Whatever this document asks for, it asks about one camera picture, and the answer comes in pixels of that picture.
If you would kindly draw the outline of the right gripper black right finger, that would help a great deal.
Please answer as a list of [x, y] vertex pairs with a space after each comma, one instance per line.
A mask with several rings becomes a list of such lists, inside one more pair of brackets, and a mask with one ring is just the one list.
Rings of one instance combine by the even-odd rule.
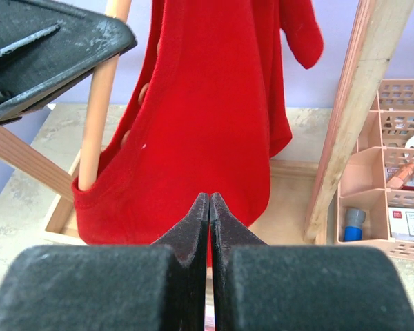
[[210, 197], [217, 330], [414, 330], [391, 260], [365, 246], [267, 245]]

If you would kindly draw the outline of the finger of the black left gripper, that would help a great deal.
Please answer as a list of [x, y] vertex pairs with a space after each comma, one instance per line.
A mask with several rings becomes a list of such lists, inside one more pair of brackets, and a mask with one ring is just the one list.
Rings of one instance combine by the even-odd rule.
[[0, 1], [0, 126], [137, 45], [122, 21], [58, 1]]

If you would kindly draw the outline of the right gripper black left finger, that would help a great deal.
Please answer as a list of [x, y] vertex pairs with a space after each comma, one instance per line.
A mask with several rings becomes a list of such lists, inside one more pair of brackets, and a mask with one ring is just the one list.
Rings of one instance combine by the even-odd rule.
[[151, 245], [38, 245], [0, 285], [0, 330], [203, 330], [209, 196]]

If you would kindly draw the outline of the wooden hanger with metal hook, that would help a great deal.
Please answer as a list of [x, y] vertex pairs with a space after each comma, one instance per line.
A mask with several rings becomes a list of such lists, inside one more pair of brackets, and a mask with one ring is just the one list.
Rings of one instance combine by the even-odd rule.
[[127, 23], [135, 31], [139, 49], [126, 60], [120, 60], [116, 55], [95, 68], [90, 84], [81, 144], [78, 176], [78, 187], [81, 191], [89, 190], [97, 179], [106, 118], [118, 63], [122, 64], [123, 83], [127, 81], [128, 74], [136, 75], [140, 71], [150, 32], [151, 2], [108, 1], [106, 15]]

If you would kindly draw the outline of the red t shirt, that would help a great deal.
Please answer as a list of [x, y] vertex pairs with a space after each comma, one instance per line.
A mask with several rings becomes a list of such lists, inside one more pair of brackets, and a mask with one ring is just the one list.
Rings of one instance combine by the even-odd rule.
[[198, 194], [220, 193], [252, 225], [271, 157], [292, 139], [281, 36], [311, 68], [323, 38], [310, 1], [154, 1], [144, 65], [97, 180], [73, 185], [89, 245], [149, 244]]

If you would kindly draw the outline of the grey and blue tube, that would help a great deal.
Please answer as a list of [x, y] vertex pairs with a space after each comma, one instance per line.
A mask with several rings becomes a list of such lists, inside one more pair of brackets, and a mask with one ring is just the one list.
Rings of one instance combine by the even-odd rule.
[[362, 239], [362, 227], [366, 219], [365, 211], [358, 208], [347, 208], [345, 213], [344, 242]]

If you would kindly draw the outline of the peach plastic file organizer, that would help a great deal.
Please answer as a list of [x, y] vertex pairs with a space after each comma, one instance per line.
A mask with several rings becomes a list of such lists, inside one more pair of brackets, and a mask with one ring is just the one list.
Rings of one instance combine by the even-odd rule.
[[340, 180], [335, 203], [335, 243], [345, 245], [347, 208], [366, 213], [355, 245], [379, 248], [390, 257], [414, 261], [414, 241], [391, 236], [388, 207], [414, 208], [414, 178], [399, 189], [386, 187], [386, 168], [408, 162], [404, 146], [414, 135], [414, 79], [383, 80]]

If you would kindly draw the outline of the white box with red logo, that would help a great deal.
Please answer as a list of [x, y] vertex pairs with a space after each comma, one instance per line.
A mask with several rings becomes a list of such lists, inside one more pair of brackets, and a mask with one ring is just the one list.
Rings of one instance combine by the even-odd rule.
[[391, 236], [404, 241], [414, 241], [414, 208], [388, 207]]

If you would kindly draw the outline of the copper coloured stick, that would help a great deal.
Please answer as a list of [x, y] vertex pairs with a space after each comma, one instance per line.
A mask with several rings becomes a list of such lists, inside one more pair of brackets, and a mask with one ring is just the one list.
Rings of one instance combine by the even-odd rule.
[[406, 163], [401, 167], [388, 166], [386, 168], [388, 179], [386, 180], [386, 187], [390, 189], [399, 190], [403, 188], [406, 183], [414, 175], [414, 163]]

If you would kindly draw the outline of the wooden clothes rack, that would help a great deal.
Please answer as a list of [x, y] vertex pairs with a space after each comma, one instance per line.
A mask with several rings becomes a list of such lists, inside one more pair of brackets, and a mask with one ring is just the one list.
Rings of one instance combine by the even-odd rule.
[[[328, 207], [413, 6], [412, 1], [358, 3], [322, 156], [318, 163], [272, 161], [270, 204], [251, 227], [260, 239], [275, 245], [326, 243]], [[45, 239], [81, 244], [71, 190], [80, 154], [66, 172], [0, 127], [0, 159], [56, 193]]]

